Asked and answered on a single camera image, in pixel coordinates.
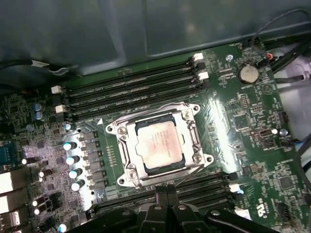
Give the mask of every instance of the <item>ram slot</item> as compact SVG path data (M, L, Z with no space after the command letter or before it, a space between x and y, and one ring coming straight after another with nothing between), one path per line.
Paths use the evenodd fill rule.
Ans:
M81 103L81 104L71 104L70 109L72 112L77 112L77 111L88 111L91 108L96 108L100 107L103 105L110 105L116 102L122 102L122 101L128 101L132 99L137 99L137 98L148 98L150 95L158 94L159 92L165 92L165 91L171 91L174 89L182 88L184 86L189 86L191 84L191 81L189 80L184 80L179 83L171 83L167 84L164 87L161 86L155 86L153 88L147 89L147 90L140 90L138 92L134 93L116 93L112 96L103 96L100 99L93 99L89 100L86 103Z
M69 95L68 99L70 103L76 103L79 101L87 101L90 98L99 98L103 95L112 95L115 93L121 93L124 91L131 91L131 89L139 89L139 88L148 88L148 86L151 86L153 84L161 84L161 83L167 83L168 81L174 82L178 81L179 79L186 78L191 79L191 74L187 72L182 72L178 75L172 75L172 76L164 76L161 79L154 79L154 80L144 80L142 82L134 82L134 83L126 83L123 82L123 85L120 83L117 83L113 87L100 87L100 89L97 88L97 90L93 89L92 92L87 92L87 93L81 93L80 95Z
M153 94L152 96L148 97L147 99L143 99L143 100L137 100L134 102L124 103L124 104L114 106L114 107L105 107L103 109L90 110L89 112L83 113L83 114L81 113L72 114L72 120L79 121L79 120L83 120L83 119L87 119L91 117L107 115L107 114L111 114L111 113L115 113L119 111L124 111L127 109L133 109L133 108L141 107L144 105L149 105L152 103L160 103L160 102L173 99L173 98L175 99L175 98L179 98L182 96L189 96L191 94L196 93L200 89L203 89L203 87L202 86L195 86L191 88L186 87L183 90L179 89L179 90L176 90L175 92L165 93L163 95Z
M93 87L97 87L100 85L111 85L111 84L114 84L116 82L122 82L125 79L133 79L133 78L138 79L138 78L153 76L153 75L162 74L162 73L174 72L174 71L177 71L180 69L190 68L191 66L192 66L192 63L189 61L175 63L175 64L163 66L163 67L157 67L157 68L152 68L152 69L148 69L148 70L144 70L144 71L140 71L140 72L134 72L131 74L118 76L115 78L111 78L109 80L97 81L97 82L93 82L93 83L86 84L86 85L79 86L79 87L68 88L68 91L71 93L81 92L81 91L85 91L88 89L92 89Z

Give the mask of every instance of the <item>integrated circuit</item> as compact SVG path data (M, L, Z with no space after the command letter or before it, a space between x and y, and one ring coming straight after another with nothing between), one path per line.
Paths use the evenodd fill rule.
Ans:
M293 186L293 181L290 176L280 178L279 181L282 189L291 188Z
M115 134L126 166L121 186L137 187L185 176L197 166L212 163L203 154L194 115L200 106L173 103L155 110L123 116L106 127Z

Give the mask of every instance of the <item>black cable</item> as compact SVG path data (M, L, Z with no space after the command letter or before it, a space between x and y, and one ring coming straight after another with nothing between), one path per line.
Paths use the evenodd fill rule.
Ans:
M306 184L307 188L311 191L311 182L309 181L306 173L301 165L301 156L311 147L311 139L306 141L298 150L296 156L294 157L294 162L297 166L297 172L299 173L301 179Z
M305 173L310 169L310 167L311 167L311 160L303 166L303 170L305 171Z
M253 37L252 37L252 40L251 40L251 46L252 46L252 48L253 48L253 50L255 50L256 52L258 52L258 53L260 53L260 54L262 54L262 55L266 55L266 52L265 51L263 51L263 50L261 50L261 49L259 49L259 48L257 48L256 46L255 46L255 39L259 36L259 34L265 29L265 28L267 28L268 26L270 26L272 23L274 23L275 21L277 21L277 20L279 20L280 18L283 18L283 17L285 17L285 16L287 16L287 15L290 15L290 14L292 14L292 13L296 13L296 12L302 12L302 13L304 13L304 14L306 14L308 17L309 17L309 20L311 21L311 15L310 15L310 13L307 11L307 10L305 10L305 9L303 9L303 8L295 8L295 9L291 9L291 10L289 10L289 11L286 11L286 12L284 12L284 13L282 13L281 15L278 15L278 16L276 16L276 17L274 17L273 19L271 19L269 22L267 22L266 24L264 24L261 28L259 28L259 30L255 33L255 35L253 35Z
M296 83L304 80L303 75L293 76L289 78L275 78L276 83Z
M0 70L5 69L8 67L14 66L31 66L33 64L32 60L26 59L19 59L19 60L11 60L11 61L4 61L0 62Z
M284 56L278 59L271 65L271 70L275 74L282 70L285 66L295 60L298 56L303 54L306 50L308 50L311 46L311 39L307 39L299 43L289 52L287 52Z

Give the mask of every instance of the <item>cable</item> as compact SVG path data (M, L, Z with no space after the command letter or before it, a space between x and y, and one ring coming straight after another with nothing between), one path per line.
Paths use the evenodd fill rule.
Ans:
M283 18L283 17L285 17L285 16L287 16L287 15L290 15L290 14L292 14L292 13L296 13L296 12L302 12L302 13L304 13L304 14L306 14L308 17L309 17L309 20L311 21L311 15L310 15L310 13L307 11L307 10L305 10L305 9L303 9L303 8L295 8L295 9L291 9L291 10L289 10L289 11L287 11L287 12L284 12L284 13L282 13L281 15L278 15L278 16L276 16L276 17L274 17L273 19L271 19L270 21L268 21L266 24L264 24L261 28L259 28L259 30L255 33L255 35L253 35L253 37L252 37L252 40L251 40L251 46L252 46L252 48L253 48L253 50L255 50L256 52L258 52L258 53L260 53L260 54L262 54L262 55L266 55L266 52L265 51L263 51L263 50L261 50L261 49L259 49L259 48L257 48L256 46L255 46L255 39L259 36L259 34L265 29L265 28L267 28L268 26L270 26L272 23L274 23L275 21L277 21L277 20L279 20L280 18Z
M275 78L276 83L296 83L304 80L303 75L293 76L289 78Z
M311 40L307 39L299 43L289 52L287 52L284 56L278 59L271 65L272 72L275 74L282 70L285 66L295 60L298 56L303 54L306 50L308 50L311 46Z
M301 165L301 156L311 147L311 139L307 140L298 150L296 156L294 157L294 162L297 166L297 172L299 173L300 177L306 184L307 188L311 191L311 182L306 176L306 173Z
M189 179L191 176L193 176L195 173L200 171L201 169L204 168L204 164L200 165L196 170L194 170L192 173L190 173L188 176L186 176L182 181L180 181L178 184L175 185L175 187L179 186L182 182L186 181Z

